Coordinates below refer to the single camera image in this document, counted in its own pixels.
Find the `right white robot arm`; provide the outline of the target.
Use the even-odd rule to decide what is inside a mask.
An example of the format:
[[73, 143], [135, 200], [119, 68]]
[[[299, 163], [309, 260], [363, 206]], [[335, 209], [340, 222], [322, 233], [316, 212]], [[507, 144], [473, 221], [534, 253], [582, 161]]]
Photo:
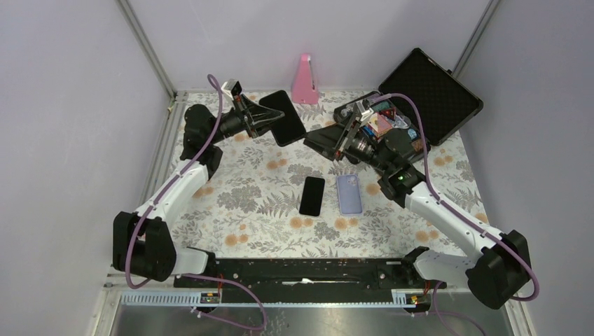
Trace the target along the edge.
[[423, 148], [406, 129], [391, 128], [376, 141], [363, 130], [357, 109], [334, 125], [305, 135], [304, 144], [329, 160], [349, 158], [379, 174], [383, 195], [423, 219], [452, 240], [464, 256], [419, 247], [404, 258], [403, 282], [419, 288], [428, 280], [469, 289], [481, 303], [499, 309], [509, 300], [531, 301], [540, 293], [526, 238], [516, 230], [504, 233], [453, 204], [417, 170], [407, 154]]

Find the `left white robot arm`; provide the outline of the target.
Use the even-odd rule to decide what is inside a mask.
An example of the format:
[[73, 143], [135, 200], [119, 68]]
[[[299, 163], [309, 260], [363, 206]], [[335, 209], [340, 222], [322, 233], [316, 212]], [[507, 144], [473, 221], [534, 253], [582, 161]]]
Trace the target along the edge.
[[182, 274], [190, 274], [202, 288], [215, 283], [218, 271], [209, 264], [214, 256], [175, 244], [170, 225], [219, 168], [223, 151], [218, 142], [241, 132], [257, 138], [285, 116], [244, 94], [233, 96], [231, 102], [231, 110], [217, 114], [203, 104], [189, 107], [184, 114], [184, 147], [172, 175], [132, 213], [122, 211], [114, 218], [113, 267], [124, 273], [130, 288]]

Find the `lilac phone case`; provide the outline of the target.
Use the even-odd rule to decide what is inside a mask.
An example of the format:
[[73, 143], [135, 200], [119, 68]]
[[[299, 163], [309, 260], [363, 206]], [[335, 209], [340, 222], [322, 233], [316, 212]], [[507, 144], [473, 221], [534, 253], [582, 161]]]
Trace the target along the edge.
[[344, 216], [356, 216], [363, 213], [359, 179], [357, 175], [336, 177], [339, 211]]

